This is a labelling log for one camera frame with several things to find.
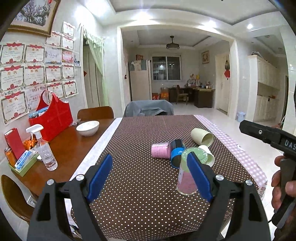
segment refrigerator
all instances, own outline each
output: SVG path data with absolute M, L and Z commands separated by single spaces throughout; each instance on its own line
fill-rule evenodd
M 150 60 L 129 63 L 131 101 L 152 100 Z

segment blue gripper pad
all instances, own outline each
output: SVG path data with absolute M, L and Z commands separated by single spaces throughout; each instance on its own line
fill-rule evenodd
M 204 199 L 207 199 L 208 202 L 211 202 L 213 195 L 211 193 L 210 181 L 203 172 L 200 161 L 198 161 L 196 155 L 194 155 L 193 152 L 189 153 L 187 156 L 187 166 L 191 172 L 200 195 Z
M 110 154 L 108 154 L 100 165 L 99 169 L 95 173 L 94 177 L 89 183 L 89 192 L 87 194 L 87 201 L 91 203 L 93 200 L 97 199 L 100 195 L 109 172 L 112 169 L 113 159 Z

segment green tray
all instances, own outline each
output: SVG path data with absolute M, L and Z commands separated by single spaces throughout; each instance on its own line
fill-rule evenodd
M 27 171 L 34 165 L 34 163 L 37 161 L 37 156 L 39 154 L 37 153 L 36 155 L 34 155 L 31 159 L 31 161 L 28 162 L 28 164 L 21 170 L 21 171 L 18 171 L 16 170 L 15 168 L 13 168 L 10 163 L 8 163 L 9 167 L 15 172 L 17 173 L 18 175 L 20 175 L 21 177 L 23 177 Z

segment window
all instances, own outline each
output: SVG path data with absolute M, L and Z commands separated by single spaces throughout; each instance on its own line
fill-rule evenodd
M 152 57 L 153 80 L 181 81 L 181 58 L 176 56 Z

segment chandelier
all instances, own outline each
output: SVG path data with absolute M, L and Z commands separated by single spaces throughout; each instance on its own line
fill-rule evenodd
M 170 38 L 172 39 L 172 42 L 167 44 L 167 49 L 179 49 L 180 48 L 179 44 L 175 44 L 173 42 L 174 36 L 170 36 Z

